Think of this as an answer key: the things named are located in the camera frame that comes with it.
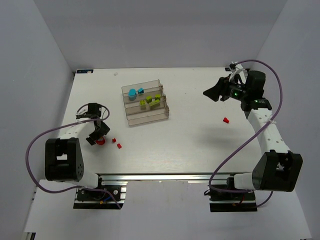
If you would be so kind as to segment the red round lego piece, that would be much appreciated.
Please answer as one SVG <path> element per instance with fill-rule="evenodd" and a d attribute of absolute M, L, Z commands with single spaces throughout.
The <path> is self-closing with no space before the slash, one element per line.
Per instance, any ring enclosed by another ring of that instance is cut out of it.
<path fill-rule="evenodd" d="M 102 146 L 102 145 L 104 145 L 104 144 L 106 143 L 106 140 L 105 140 L 104 137 L 100 137 L 100 138 L 97 139 L 95 142 L 96 142 L 98 145 Z"/>

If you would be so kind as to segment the teal round lego piece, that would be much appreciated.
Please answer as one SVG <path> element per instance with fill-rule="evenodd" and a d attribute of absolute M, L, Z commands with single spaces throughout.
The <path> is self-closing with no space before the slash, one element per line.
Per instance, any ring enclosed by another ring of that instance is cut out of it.
<path fill-rule="evenodd" d="M 136 98 L 137 98 L 137 91 L 134 88 L 130 89 L 128 92 L 128 99 L 130 101 L 134 101 Z"/>

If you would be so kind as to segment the green 2x2 lego brick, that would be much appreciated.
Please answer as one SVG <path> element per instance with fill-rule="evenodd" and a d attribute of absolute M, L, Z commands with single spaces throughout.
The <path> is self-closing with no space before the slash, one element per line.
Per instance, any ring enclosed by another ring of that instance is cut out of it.
<path fill-rule="evenodd" d="M 160 101 L 161 100 L 161 95 L 160 94 L 156 94 L 154 99 L 156 101 Z"/>
<path fill-rule="evenodd" d="M 151 103 L 151 102 L 152 102 L 152 99 L 153 99 L 152 96 L 147 96 L 147 97 L 146 97 L 146 102 L 147 102 L 147 103 Z"/>

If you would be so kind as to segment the green 2x4 lego brick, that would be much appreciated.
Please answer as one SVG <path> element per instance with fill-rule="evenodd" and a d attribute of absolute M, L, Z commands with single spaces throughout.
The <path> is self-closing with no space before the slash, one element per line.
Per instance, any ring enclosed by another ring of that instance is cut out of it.
<path fill-rule="evenodd" d="M 149 103 L 149 107 L 150 107 L 150 110 L 154 110 L 156 108 L 158 108 L 161 104 L 161 101 L 160 100 L 155 100 L 155 101 L 152 101 Z"/>

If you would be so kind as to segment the small teal lego brick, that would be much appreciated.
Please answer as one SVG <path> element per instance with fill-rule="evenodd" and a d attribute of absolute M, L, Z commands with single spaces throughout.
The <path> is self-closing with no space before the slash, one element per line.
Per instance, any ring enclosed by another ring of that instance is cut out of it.
<path fill-rule="evenodd" d="M 138 95 L 142 95 L 144 93 L 144 89 L 141 87 L 137 90 Z"/>

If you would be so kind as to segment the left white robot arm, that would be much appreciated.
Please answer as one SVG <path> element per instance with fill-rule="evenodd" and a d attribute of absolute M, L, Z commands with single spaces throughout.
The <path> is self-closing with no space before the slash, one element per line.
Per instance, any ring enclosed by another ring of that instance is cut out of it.
<path fill-rule="evenodd" d="M 99 175 L 85 168 L 83 145 L 104 145 L 110 128 L 106 120 L 110 111 L 96 103 L 83 106 L 76 112 L 76 122 L 57 138 L 45 143 L 45 178 L 48 181 L 67 182 L 76 186 L 96 189 Z"/>

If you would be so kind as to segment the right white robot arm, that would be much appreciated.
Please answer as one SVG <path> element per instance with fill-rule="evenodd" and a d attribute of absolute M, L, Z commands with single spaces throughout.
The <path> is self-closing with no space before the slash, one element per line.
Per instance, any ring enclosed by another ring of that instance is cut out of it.
<path fill-rule="evenodd" d="M 211 100 L 240 101 L 246 119 L 254 129 L 252 139 L 257 139 L 261 158 L 252 172 L 238 173 L 227 179 L 225 188 L 209 184 L 213 191 L 240 194 L 253 191 L 292 192 L 302 168 L 303 158 L 293 153 L 285 144 L 274 122 L 270 102 L 263 97 L 266 75 L 252 70 L 243 82 L 239 74 L 220 77 L 217 84 L 203 94 Z"/>

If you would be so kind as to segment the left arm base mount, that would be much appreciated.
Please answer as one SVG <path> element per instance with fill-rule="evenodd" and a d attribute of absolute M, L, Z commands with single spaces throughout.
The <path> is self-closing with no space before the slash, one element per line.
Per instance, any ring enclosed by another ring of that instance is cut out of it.
<path fill-rule="evenodd" d="M 73 209 L 120 210 L 126 199 L 127 181 L 115 175 L 100 175 L 99 191 L 80 189 L 76 191 Z"/>

